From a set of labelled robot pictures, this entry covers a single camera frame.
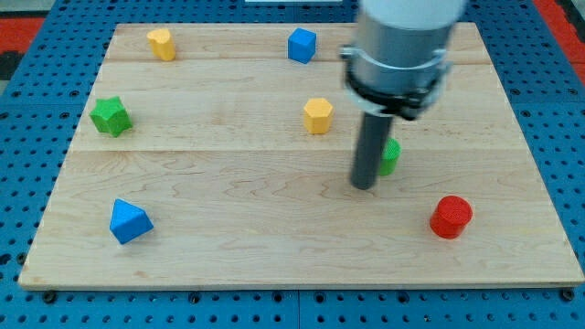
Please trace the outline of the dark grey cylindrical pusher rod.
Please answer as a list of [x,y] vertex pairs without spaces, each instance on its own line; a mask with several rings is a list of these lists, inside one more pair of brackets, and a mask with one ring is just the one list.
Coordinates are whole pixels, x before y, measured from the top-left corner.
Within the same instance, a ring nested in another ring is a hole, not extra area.
[[366,112],[363,114],[350,171],[350,183],[353,187],[367,190],[376,183],[392,121],[392,116],[379,117]]

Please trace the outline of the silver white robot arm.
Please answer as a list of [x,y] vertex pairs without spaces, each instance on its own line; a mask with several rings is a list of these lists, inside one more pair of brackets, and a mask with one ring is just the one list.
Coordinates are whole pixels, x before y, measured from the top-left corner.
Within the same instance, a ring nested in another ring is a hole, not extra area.
[[362,111],[353,187],[377,181],[395,117],[415,120],[441,95],[448,45],[466,0],[361,0],[352,42],[340,50],[344,83]]

